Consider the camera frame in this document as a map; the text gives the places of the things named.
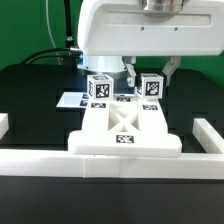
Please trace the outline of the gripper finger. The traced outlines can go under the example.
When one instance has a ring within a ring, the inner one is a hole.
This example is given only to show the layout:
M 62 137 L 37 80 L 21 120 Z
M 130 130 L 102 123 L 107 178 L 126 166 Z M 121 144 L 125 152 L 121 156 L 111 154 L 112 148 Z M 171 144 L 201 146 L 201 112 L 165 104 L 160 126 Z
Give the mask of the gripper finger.
M 134 64 L 136 63 L 136 57 L 135 56 L 123 56 L 122 61 L 123 61 L 124 66 L 128 72 L 127 83 L 130 87 L 134 87 L 135 86 L 135 78 L 136 78 Z
M 170 84 L 170 79 L 173 73 L 181 64 L 181 57 L 180 56 L 170 56 L 165 67 L 162 70 L 162 73 L 166 76 L 166 84 Z

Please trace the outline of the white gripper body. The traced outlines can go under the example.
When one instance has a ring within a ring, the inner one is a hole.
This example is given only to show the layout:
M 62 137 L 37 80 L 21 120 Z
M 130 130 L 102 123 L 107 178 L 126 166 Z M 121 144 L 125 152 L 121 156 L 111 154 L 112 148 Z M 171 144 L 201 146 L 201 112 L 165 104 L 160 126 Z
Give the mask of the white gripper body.
M 78 45 L 91 56 L 202 56 L 224 52 L 224 0 L 183 0 L 158 12 L 148 0 L 83 0 Z

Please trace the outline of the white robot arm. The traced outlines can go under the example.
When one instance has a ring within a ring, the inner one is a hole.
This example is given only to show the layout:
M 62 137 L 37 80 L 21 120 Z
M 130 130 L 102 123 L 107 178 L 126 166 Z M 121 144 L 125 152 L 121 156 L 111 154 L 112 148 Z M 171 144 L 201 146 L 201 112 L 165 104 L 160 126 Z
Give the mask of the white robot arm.
M 83 0 L 77 41 L 86 70 L 133 85 L 138 56 L 167 56 L 170 76 L 183 56 L 224 52 L 224 0 Z

